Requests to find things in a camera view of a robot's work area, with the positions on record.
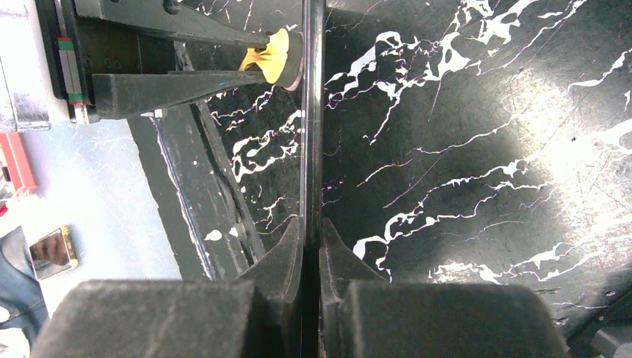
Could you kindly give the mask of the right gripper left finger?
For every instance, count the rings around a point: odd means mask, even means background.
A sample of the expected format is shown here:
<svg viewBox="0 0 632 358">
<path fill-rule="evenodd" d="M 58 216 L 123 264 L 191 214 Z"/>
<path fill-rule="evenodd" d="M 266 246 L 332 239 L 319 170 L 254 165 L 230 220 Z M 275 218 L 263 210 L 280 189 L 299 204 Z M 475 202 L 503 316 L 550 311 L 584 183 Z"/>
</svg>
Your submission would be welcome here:
<svg viewBox="0 0 632 358">
<path fill-rule="evenodd" d="M 261 298 L 263 350 L 268 357 L 299 357 L 302 340 L 301 278 L 304 237 L 293 218 L 279 242 L 241 278 Z"/>
</svg>

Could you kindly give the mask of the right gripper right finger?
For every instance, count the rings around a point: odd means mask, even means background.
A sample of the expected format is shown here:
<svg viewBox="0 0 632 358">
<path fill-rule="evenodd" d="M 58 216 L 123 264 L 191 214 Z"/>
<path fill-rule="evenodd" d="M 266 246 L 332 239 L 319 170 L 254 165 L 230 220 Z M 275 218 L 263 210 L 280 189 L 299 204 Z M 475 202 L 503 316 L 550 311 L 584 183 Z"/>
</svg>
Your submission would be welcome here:
<svg viewBox="0 0 632 358">
<path fill-rule="evenodd" d="M 349 285 L 355 280 L 380 280 L 363 260 L 342 240 L 330 219 L 322 224 L 318 253 L 320 270 L 319 352 L 321 357 L 341 356 L 341 330 L 338 311 Z"/>
</svg>

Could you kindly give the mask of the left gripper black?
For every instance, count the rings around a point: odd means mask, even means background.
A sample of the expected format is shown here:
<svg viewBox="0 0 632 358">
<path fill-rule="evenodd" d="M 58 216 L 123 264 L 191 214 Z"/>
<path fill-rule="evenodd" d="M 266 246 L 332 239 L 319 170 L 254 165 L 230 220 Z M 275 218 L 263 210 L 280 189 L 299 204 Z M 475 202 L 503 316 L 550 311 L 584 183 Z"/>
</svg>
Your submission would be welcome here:
<svg viewBox="0 0 632 358">
<path fill-rule="evenodd" d="M 49 0 L 35 6 L 53 93 L 67 103 L 73 123 L 92 124 L 98 116 L 127 119 L 266 82 L 254 71 L 135 74 L 141 72 L 135 31 L 245 48 L 264 48 L 270 41 L 267 34 L 232 28 L 178 1 Z"/>
</svg>

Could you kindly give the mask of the yellow black whiteboard eraser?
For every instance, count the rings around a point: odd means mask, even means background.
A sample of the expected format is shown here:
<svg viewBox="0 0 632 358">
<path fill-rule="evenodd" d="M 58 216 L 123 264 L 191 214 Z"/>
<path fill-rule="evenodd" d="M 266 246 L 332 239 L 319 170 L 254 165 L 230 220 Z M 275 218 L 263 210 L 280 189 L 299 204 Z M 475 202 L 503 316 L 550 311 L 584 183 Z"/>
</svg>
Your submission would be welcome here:
<svg viewBox="0 0 632 358">
<path fill-rule="evenodd" d="M 303 47 L 302 33 L 281 28 L 264 49 L 249 48 L 239 70 L 259 71 L 267 83 L 294 91 L 303 78 Z"/>
</svg>

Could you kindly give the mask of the small whiteboard black frame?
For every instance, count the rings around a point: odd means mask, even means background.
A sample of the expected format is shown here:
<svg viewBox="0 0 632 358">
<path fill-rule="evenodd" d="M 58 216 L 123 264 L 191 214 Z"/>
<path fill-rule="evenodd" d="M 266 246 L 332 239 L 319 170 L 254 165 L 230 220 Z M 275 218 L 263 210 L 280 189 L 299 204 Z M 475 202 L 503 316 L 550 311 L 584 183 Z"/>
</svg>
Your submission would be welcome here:
<svg viewBox="0 0 632 358">
<path fill-rule="evenodd" d="M 304 238 L 301 278 L 301 357 L 320 356 L 320 271 L 322 236 L 323 76 L 326 2 L 303 2 L 303 94 L 300 218 Z"/>
</svg>

